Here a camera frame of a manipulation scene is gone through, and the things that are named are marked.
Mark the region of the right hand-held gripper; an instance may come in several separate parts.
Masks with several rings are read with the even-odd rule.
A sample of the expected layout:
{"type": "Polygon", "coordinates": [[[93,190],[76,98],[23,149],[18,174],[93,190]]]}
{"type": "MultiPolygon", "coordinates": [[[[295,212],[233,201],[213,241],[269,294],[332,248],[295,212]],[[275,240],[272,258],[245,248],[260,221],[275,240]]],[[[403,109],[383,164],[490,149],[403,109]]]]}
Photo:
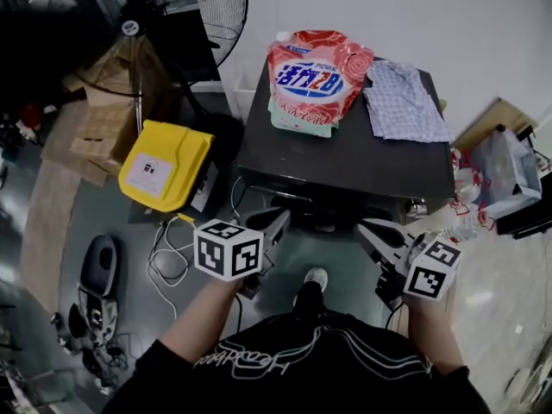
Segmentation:
{"type": "Polygon", "coordinates": [[[386,257],[389,245],[405,245],[407,235],[403,225],[379,218],[363,219],[355,226],[358,242],[381,267],[376,295],[392,311],[405,295],[441,300],[461,264],[462,251],[457,244],[436,232],[422,233],[386,257]]]}

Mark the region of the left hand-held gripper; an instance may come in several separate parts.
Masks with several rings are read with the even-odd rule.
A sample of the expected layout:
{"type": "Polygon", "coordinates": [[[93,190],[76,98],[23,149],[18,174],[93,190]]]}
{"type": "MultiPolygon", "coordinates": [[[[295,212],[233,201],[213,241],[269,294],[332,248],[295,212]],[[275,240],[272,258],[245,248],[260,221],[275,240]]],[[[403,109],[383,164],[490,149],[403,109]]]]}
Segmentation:
{"type": "Polygon", "coordinates": [[[241,223],[212,219],[193,230],[194,266],[225,282],[240,279],[239,293],[253,299],[274,267],[269,252],[276,248],[291,222],[284,208],[251,210],[241,223]]]}

